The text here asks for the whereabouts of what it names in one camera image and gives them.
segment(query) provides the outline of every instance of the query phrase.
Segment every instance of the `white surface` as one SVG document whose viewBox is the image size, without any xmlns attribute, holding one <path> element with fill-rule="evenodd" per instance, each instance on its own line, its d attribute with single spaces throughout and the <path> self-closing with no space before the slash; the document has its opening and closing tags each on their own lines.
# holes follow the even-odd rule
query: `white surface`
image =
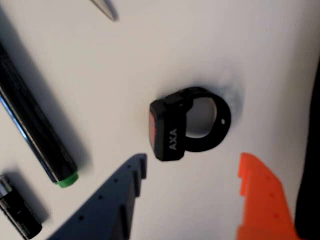
<svg viewBox="0 0 320 240">
<path fill-rule="evenodd" d="M 147 152 L 149 162 L 132 240 L 234 239 L 243 211 L 236 175 L 243 151 L 279 177 L 294 216 L 320 52 L 320 1 L 112 2 L 117 23 L 89 0 L 0 0 L 12 24 L 2 13 L 1 40 L 83 165 L 73 186 L 52 184 L 0 107 L 0 170 L 18 169 L 43 205 L 40 215 L 48 216 L 34 239 L 51 235 L 137 152 Z M 149 104 L 192 85 L 226 97 L 232 128 L 213 150 L 160 162 L 148 140 Z M 1 239 L 21 239 L 4 216 L 0 229 Z"/>
</svg>

